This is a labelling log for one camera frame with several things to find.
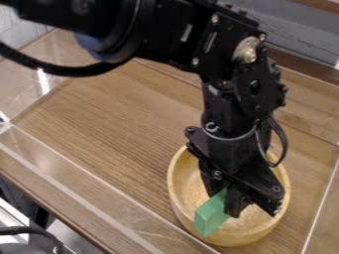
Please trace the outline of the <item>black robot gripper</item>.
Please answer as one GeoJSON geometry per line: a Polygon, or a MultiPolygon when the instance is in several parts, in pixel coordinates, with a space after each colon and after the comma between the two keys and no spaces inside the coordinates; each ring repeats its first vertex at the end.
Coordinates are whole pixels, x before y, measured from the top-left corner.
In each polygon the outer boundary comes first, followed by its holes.
{"type": "Polygon", "coordinates": [[[276,216],[286,190],[259,154],[255,137],[242,141],[215,140],[196,126],[187,127],[184,133],[208,196],[227,190],[224,213],[239,218],[243,210],[255,204],[270,216],[276,216]]]}

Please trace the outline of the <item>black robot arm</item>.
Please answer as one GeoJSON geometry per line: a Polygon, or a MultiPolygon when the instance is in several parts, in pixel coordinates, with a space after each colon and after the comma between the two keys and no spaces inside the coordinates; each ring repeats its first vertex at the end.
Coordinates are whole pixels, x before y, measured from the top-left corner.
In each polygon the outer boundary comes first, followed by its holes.
{"type": "Polygon", "coordinates": [[[168,64],[201,79],[200,126],[185,129],[208,194],[222,192],[223,211],[240,216],[252,204],[275,215],[286,196],[267,157],[284,134],[274,112],[287,87],[267,55],[266,33],[246,12],[219,0],[0,0],[28,21],[75,33],[96,59],[85,66],[47,63],[0,41],[0,56],[45,73],[87,77],[133,58],[168,64]]]}

